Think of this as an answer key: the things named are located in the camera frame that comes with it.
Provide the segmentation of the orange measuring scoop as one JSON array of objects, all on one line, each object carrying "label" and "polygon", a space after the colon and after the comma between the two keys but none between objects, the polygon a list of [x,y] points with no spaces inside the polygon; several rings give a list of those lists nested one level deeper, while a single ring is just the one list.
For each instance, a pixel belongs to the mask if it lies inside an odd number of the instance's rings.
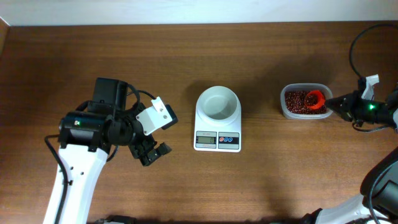
[{"label": "orange measuring scoop", "polygon": [[320,109],[325,102],[325,96],[320,90],[312,90],[304,98],[304,105],[311,110]]}]

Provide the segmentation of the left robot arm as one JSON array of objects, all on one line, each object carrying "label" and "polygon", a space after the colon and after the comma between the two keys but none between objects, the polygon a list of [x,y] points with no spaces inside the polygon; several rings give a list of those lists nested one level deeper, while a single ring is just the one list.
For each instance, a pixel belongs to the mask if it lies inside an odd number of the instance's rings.
[{"label": "left robot arm", "polygon": [[145,107],[142,93],[127,82],[97,78],[92,99],[61,119],[54,135],[59,149],[51,145],[51,136],[45,137],[58,167],[44,223],[86,223],[98,177],[119,147],[128,147],[143,166],[171,151],[152,133],[178,118],[160,97]]}]

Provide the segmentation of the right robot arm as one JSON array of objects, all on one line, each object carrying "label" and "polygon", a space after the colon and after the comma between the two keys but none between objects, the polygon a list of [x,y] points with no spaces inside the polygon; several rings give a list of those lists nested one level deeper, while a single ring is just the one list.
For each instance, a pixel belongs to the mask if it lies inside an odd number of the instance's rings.
[{"label": "right robot arm", "polygon": [[[386,103],[373,100],[373,87],[326,100],[326,107],[361,125],[377,123],[377,129],[397,128],[397,89]],[[360,193],[344,203],[304,215],[300,223],[397,223],[397,149],[378,162],[365,176]]]}]

